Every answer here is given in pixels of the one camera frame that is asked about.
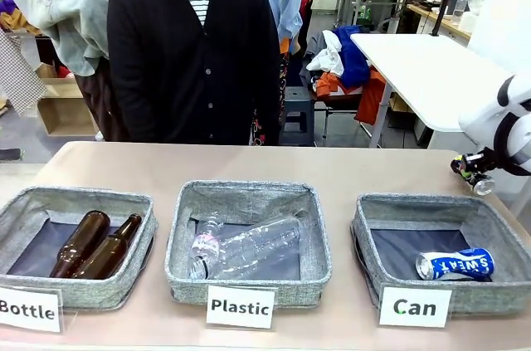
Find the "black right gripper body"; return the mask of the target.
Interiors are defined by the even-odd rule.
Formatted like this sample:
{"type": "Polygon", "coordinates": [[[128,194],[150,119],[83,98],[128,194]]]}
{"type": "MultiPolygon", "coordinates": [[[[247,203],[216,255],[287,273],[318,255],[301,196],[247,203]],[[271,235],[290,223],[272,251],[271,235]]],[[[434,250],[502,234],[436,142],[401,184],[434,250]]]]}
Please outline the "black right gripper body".
{"type": "Polygon", "coordinates": [[[463,154],[462,160],[466,172],[489,172],[497,168],[496,162],[484,153],[463,154]]]}

